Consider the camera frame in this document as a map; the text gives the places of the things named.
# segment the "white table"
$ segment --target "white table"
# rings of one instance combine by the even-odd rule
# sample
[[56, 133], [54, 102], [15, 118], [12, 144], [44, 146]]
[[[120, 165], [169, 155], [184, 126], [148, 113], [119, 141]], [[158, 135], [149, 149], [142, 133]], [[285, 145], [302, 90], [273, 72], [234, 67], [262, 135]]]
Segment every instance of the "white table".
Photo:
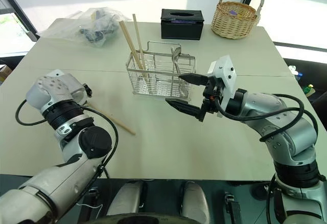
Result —
[[[26, 91], [37, 77], [52, 69], [16, 69], [0, 88], [2, 110], [0, 127], [0, 173], [34, 175], [41, 169], [63, 162], [52, 128], [44, 123], [24, 127], [16, 123], [14, 113]], [[118, 127], [120, 142], [108, 165], [113, 178], [184, 178], [215, 180], [268, 180], [274, 168], [266, 145], [246, 125], [206, 115], [201, 123], [179, 113], [163, 100], [132, 94], [127, 73], [69, 71], [93, 90], [91, 103], [122, 120], [136, 131], [132, 136]], [[301, 98], [316, 115], [294, 77], [240, 76], [237, 87], [249, 92], [287, 93]], [[203, 87], [191, 91], [193, 105], [202, 102]], [[21, 119], [41, 119], [28, 105]], [[170, 121], [178, 121], [173, 127]], [[95, 123], [113, 131], [101, 118]], [[327, 133], [319, 123], [317, 160], [321, 173], [327, 173], [324, 152]]]
[[[206, 73], [212, 61], [229, 54], [237, 66], [239, 76], [292, 76], [263, 27], [255, 27], [249, 36], [243, 39], [231, 40], [217, 36], [210, 29], [210, 25], [205, 25], [201, 40], [195, 41], [161, 39], [158, 23], [138, 25], [144, 49], [150, 40], [179, 42], [183, 53], [196, 57], [197, 73]], [[127, 22], [127, 28], [134, 45], [137, 46], [133, 23]], [[155, 48], [155, 51], [170, 53], [167, 48]], [[67, 40], [41, 38], [19, 67], [125, 72], [129, 53], [127, 42], [120, 30], [115, 38], [98, 49]]]

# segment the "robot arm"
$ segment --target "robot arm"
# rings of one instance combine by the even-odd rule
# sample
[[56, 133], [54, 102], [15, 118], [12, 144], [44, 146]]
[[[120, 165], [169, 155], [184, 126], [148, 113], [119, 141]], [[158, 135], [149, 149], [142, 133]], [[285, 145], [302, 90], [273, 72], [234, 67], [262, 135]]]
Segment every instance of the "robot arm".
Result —
[[95, 179], [111, 150], [111, 137], [80, 107], [90, 89], [55, 70], [40, 77], [26, 96], [55, 130], [65, 163], [48, 168], [0, 198], [0, 223], [52, 223]]
[[229, 56], [213, 62], [206, 76], [179, 77], [191, 84], [204, 85], [204, 100], [198, 108], [182, 100], [166, 99], [171, 106], [199, 121], [203, 121], [207, 112], [218, 113], [219, 117], [223, 114], [247, 124], [262, 136], [260, 140], [266, 143], [276, 170], [274, 207], [280, 223], [295, 214], [327, 221], [325, 179], [318, 171], [314, 149], [317, 132], [306, 119], [299, 118], [293, 126], [280, 131], [297, 115], [276, 95], [233, 91], [236, 73]]

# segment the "floor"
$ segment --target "floor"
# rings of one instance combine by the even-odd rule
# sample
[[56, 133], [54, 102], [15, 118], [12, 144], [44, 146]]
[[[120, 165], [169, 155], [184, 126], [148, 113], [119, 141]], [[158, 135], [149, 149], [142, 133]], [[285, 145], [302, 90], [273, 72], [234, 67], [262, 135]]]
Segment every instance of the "floor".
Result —
[[[28, 177], [14, 175], [0, 175], [0, 195], [6, 191], [19, 187]], [[104, 207], [99, 216], [105, 215], [109, 204], [118, 192], [120, 187], [128, 180], [120, 179], [98, 179], [94, 183], [97, 186], [101, 196], [106, 196], [106, 199], [100, 199], [97, 205], [103, 202]], [[154, 180], [146, 181], [148, 186], [147, 198], [144, 212], [166, 213], [178, 215], [178, 195], [180, 186], [183, 180]], [[241, 216], [243, 224], [264, 224], [266, 222], [265, 201], [254, 199], [250, 194], [252, 184], [235, 186], [235, 183], [225, 181], [196, 181], [207, 198], [209, 209], [211, 212], [211, 223], [230, 224], [230, 216], [225, 211], [224, 195], [225, 192], [233, 194], [236, 201], [241, 207]], [[81, 207], [74, 206], [58, 223], [77, 223]], [[98, 210], [93, 210], [91, 219], [95, 218]], [[271, 209], [272, 223], [278, 223], [274, 218], [273, 210]]]

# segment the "plastic bag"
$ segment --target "plastic bag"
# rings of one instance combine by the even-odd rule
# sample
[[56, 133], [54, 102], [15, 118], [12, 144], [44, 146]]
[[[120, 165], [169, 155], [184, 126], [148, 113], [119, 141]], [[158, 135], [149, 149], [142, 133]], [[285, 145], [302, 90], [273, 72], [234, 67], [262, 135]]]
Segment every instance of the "plastic bag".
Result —
[[45, 38], [66, 39], [101, 47], [119, 28], [119, 21], [128, 20], [121, 12], [109, 8], [90, 8], [78, 11], [64, 20], [55, 21], [37, 34]]

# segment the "cardboard box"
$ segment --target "cardboard box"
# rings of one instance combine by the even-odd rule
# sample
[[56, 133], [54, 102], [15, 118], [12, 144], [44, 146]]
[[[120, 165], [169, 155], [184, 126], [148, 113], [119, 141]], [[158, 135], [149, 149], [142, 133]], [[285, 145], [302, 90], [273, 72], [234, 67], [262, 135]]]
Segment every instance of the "cardboard box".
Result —
[[5, 64], [0, 64], [0, 82], [3, 82], [12, 72]]

